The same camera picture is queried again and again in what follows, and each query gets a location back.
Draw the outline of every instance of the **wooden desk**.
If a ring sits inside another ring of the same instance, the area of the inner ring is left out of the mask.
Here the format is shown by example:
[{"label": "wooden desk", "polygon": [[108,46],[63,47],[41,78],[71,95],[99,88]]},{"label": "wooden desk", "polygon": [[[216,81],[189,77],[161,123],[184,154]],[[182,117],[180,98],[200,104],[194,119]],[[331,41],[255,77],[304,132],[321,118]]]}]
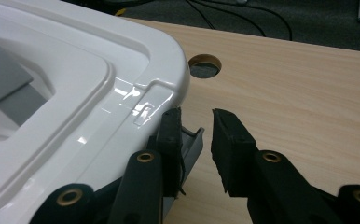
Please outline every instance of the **wooden desk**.
[{"label": "wooden desk", "polygon": [[235,113],[260,149],[283,153],[315,187],[337,195],[360,184],[360,52],[137,22],[173,36],[188,59],[209,53],[223,65],[191,79],[182,121],[205,128],[204,149],[165,223],[251,223],[246,199],[224,193],[211,159],[213,108]]}]

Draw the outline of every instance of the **black cable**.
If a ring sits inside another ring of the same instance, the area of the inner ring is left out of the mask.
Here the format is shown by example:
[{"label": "black cable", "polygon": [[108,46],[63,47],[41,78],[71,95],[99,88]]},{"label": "black cable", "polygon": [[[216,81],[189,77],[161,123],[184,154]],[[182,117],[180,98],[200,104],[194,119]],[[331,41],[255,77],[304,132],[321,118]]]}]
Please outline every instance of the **black cable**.
[{"label": "black cable", "polygon": [[261,29],[261,27],[259,27],[255,22],[249,20],[248,18],[246,18],[246,17],[244,17],[244,16],[242,16],[242,15],[239,15],[238,13],[231,12],[231,11],[228,11],[228,10],[225,10],[225,9],[222,9],[222,8],[219,8],[219,7],[212,7],[212,6],[210,6],[210,5],[206,5],[206,4],[204,4],[204,3],[202,3],[202,2],[198,2],[198,1],[196,1],[196,0],[189,0],[189,1],[190,1],[190,2],[193,2],[193,3],[196,3],[196,4],[199,4],[199,5],[201,5],[201,6],[204,6],[204,7],[209,7],[209,8],[215,9],[215,10],[217,10],[217,11],[221,11],[221,12],[228,13],[228,14],[230,14],[230,15],[239,17],[239,18],[241,18],[241,19],[243,19],[243,20],[246,20],[246,21],[250,22],[251,24],[253,24],[253,25],[258,29],[258,31],[261,33],[262,36],[266,36],[265,33],[264,33],[264,31]]},{"label": "black cable", "polygon": [[205,15],[203,15],[203,13],[197,9],[194,5],[192,5],[188,0],[186,0],[186,2],[192,7],[194,8],[198,13],[200,13],[200,15],[203,17],[203,19],[206,21],[206,23],[209,25],[210,29],[215,30],[215,27],[212,25],[212,23],[205,17]]},{"label": "black cable", "polygon": [[212,0],[212,1],[208,1],[208,0],[200,0],[202,2],[208,2],[208,3],[215,3],[215,4],[220,4],[220,5],[226,5],[226,6],[232,6],[232,7],[248,7],[248,8],[252,8],[252,9],[257,9],[257,10],[261,10],[261,11],[265,11],[265,12],[268,12],[274,16],[276,16],[277,18],[279,18],[283,23],[284,25],[287,27],[287,30],[288,30],[288,39],[290,41],[293,40],[293,31],[290,27],[290,25],[288,24],[288,22],[281,16],[279,15],[277,12],[274,12],[270,9],[267,9],[267,8],[264,8],[264,7],[251,7],[251,6],[246,6],[246,5],[238,5],[238,4],[233,4],[233,3],[224,3],[224,2],[219,2],[219,1],[215,1],[215,0]]}]

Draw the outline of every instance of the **gray floor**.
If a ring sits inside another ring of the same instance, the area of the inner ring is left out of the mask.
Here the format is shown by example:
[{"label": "gray floor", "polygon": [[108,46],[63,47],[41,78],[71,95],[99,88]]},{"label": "gray floor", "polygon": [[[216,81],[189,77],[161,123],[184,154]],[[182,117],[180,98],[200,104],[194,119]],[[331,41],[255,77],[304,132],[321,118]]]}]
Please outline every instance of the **gray floor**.
[{"label": "gray floor", "polygon": [[[217,1],[236,3],[236,0]],[[208,1],[201,2],[242,15],[260,26],[266,37],[289,38],[289,32],[284,23],[265,11],[206,3]],[[217,30],[261,35],[249,21],[192,4]],[[249,0],[247,6],[264,7],[280,14],[292,29],[293,41],[360,50],[360,23],[357,22],[358,0]],[[124,16],[210,29],[200,13],[186,0],[156,0],[138,7],[128,7]]]}]

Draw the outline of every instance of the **cord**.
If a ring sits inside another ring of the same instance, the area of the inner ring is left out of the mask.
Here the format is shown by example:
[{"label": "cord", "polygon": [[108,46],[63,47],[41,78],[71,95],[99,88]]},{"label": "cord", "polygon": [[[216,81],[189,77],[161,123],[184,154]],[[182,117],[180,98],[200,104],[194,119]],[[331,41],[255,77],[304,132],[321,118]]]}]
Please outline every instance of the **cord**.
[{"label": "cord", "polygon": [[230,14],[230,15],[239,17],[239,18],[241,18],[241,19],[243,19],[243,20],[246,20],[246,21],[250,22],[251,24],[253,24],[253,25],[257,28],[257,30],[261,33],[262,36],[264,36],[264,37],[266,36],[265,33],[264,33],[264,31],[261,29],[261,27],[259,27],[255,22],[251,21],[250,19],[248,19],[248,18],[246,18],[246,17],[244,17],[244,16],[242,16],[242,15],[240,15],[240,14],[238,14],[238,13],[231,12],[231,11],[228,11],[228,10],[225,10],[225,9],[222,9],[222,8],[219,8],[219,7],[212,7],[212,6],[210,6],[210,5],[206,5],[206,4],[204,4],[204,3],[202,3],[202,2],[198,2],[198,1],[196,1],[196,0],[189,0],[189,1],[190,1],[190,2],[193,2],[193,3],[196,3],[196,4],[199,4],[199,5],[201,5],[201,6],[204,6],[204,7],[209,7],[209,8],[215,9],[215,10],[217,10],[217,11],[221,11],[221,12],[228,13],[228,14]]},{"label": "cord", "polygon": [[212,0],[212,1],[208,1],[208,0],[200,0],[202,2],[208,2],[208,3],[215,3],[215,4],[219,4],[219,5],[226,5],[226,6],[232,6],[232,7],[248,7],[248,8],[252,8],[252,9],[257,9],[257,10],[261,10],[261,11],[265,11],[265,12],[268,12],[274,16],[276,16],[277,18],[279,18],[283,23],[284,25],[287,27],[287,30],[288,30],[288,39],[290,41],[293,40],[293,31],[290,27],[290,25],[288,24],[288,22],[281,16],[279,15],[278,13],[270,10],[270,9],[267,9],[267,8],[264,8],[264,7],[251,7],[251,6],[247,6],[245,4],[242,4],[242,5],[239,5],[239,4],[233,4],[233,3],[224,3],[224,2],[219,2],[219,1],[215,1],[215,0]]},{"label": "cord", "polygon": [[203,19],[206,21],[206,23],[209,25],[210,29],[215,30],[215,27],[212,25],[212,23],[205,17],[205,15],[203,15],[203,13],[197,9],[194,5],[192,5],[188,0],[186,0],[186,2],[192,7],[194,8],[198,13],[200,13],[200,15],[203,17]]}]

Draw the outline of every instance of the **glossy white surface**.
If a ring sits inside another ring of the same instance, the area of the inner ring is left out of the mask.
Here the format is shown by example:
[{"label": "glossy white surface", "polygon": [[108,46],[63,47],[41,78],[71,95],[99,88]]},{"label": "glossy white surface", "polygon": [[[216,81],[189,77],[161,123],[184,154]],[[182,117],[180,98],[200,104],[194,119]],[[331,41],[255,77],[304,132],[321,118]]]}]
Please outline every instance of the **glossy white surface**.
[{"label": "glossy white surface", "polygon": [[68,183],[121,177],[187,92],[171,37],[61,1],[0,1],[0,46],[48,99],[22,126],[0,123],[0,223],[28,223]]}]

